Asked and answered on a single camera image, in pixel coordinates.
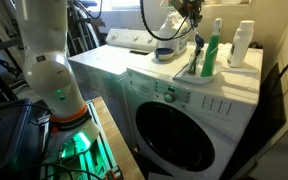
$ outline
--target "green bottle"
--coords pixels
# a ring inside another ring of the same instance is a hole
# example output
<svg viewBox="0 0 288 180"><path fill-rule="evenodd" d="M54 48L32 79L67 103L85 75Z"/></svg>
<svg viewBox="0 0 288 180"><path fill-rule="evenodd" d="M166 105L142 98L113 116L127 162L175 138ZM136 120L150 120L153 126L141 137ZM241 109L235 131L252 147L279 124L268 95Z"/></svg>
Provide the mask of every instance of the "green bottle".
<svg viewBox="0 0 288 180"><path fill-rule="evenodd" d="M222 18L217 18L214 21L210 43L206 49L204 58L204 65L201 72L201 77L208 77L213 75L214 63L218 52L218 43L222 29Z"/></svg>

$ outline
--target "washer door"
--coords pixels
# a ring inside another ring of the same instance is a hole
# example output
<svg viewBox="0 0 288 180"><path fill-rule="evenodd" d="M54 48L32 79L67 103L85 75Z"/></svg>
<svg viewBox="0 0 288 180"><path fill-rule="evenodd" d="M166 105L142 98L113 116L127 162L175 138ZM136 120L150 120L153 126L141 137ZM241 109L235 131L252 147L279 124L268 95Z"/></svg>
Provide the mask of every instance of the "washer door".
<svg viewBox="0 0 288 180"><path fill-rule="evenodd" d="M181 169L203 171L214 161L214 148L205 132L173 107L142 104L137 110L136 125L157 155Z"/></svg>

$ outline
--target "dryer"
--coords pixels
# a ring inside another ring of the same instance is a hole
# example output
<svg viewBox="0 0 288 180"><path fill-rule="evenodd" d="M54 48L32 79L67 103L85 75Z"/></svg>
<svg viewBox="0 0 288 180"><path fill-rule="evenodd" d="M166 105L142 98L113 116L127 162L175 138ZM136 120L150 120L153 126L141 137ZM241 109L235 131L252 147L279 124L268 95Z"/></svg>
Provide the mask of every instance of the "dryer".
<svg viewBox="0 0 288 180"><path fill-rule="evenodd" d="M110 29L106 45L69 57L81 90L88 98L102 96L124 140L130 147L136 141L126 105L124 79L126 67L152 52L157 40L146 31Z"/></svg>
<svg viewBox="0 0 288 180"><path fill-rule="evenodd" d="M216 180L257 106L262 51L250 49L245 59L257 73L221 72L207 84L174 80L193 51L169 63L149 54L128 67L127 103L141 154L175 178ZM226 58L217 60L225 66Z"/></svg>

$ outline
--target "bottle cap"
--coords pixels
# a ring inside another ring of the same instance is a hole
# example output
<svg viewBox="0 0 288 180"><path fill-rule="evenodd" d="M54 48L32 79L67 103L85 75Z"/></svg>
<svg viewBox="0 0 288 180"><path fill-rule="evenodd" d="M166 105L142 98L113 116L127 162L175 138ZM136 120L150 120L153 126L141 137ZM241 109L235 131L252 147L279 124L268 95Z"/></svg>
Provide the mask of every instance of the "bottle cap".
<svg viewBox="0 0 288 180"><path fill-rule="evenodd" d="M255 21L244 20L244 21L240 22L240 27L239 28L243 29L243 30L250 30L250 29L253 29L254 24L255 24Z"/></svg>

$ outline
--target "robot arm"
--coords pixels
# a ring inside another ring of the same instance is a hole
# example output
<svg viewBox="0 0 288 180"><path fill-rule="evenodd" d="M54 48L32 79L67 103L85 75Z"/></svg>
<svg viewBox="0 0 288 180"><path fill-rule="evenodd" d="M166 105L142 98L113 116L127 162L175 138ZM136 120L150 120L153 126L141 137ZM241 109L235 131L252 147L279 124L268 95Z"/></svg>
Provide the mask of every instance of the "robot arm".
<svg viewBox="0 0 288 180"><path fill-rule="evenodd" d="M189 17L193 27L197 27L201 22L202 0L171 0L171 3L182 17Z"/></svg>
<svg viewBox="0 0 288 180"><path fill-rule="evenodd" d="M57 151L86 127L94 141L99 130L66 58L67 1L16 0L16 16L25 50L23 74L52 111L49 149Z"/></svg>

